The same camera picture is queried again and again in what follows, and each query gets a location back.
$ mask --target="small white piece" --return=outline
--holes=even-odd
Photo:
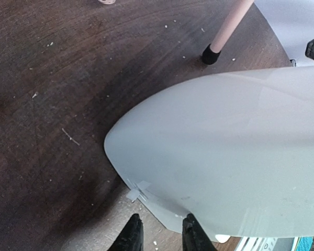
[[[113,4],[116,0],[98,0],[102,4]]]
[[[127,193],[126,195],[126,197],[132,202],[136,201],[139,196],[140,196],[140,191],[138,189],[130,190],[129,193]]]
[[[66,136],[69,137],[70,140],[72,140],[76,145],[80,146],[80,144],[78,142],[76,142],[65,130],[64,128],[62,128],[62,131],[66,134]]]
[[[38,96],[38,92],[35,92],[35,94],[31,97],[32,99]]]

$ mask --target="gray plastic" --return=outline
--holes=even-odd
[[[224,73],[123,116],[105,151],[170,230],[211,238],[314,236],[314,67]]]

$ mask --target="dark wood surface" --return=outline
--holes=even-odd
[[[153,241],[181,250],[179,234],[125,199],[103,140],[125,112],[168,86],[289,66],[255,6],[218,63],[200,62],[232,3],[0,0],[0,250],[105,250],[134,212],[146,250]]]

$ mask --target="blue object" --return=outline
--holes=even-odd
[[[313,244],[312,237],[302,237],[296,251],[310,251]]]

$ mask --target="white speck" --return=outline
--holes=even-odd
[[[38,95],[38,92],[35,92],[35,94],[32,96],[32,98],[37,97],[37,95]]]
[[[80,146],[80,144],[78,142],[76,142],[65,130],[64,128],[62,128],[62,131],[65,133],[66,136],[69,137],[70,140],[72,140],[76,145]]]

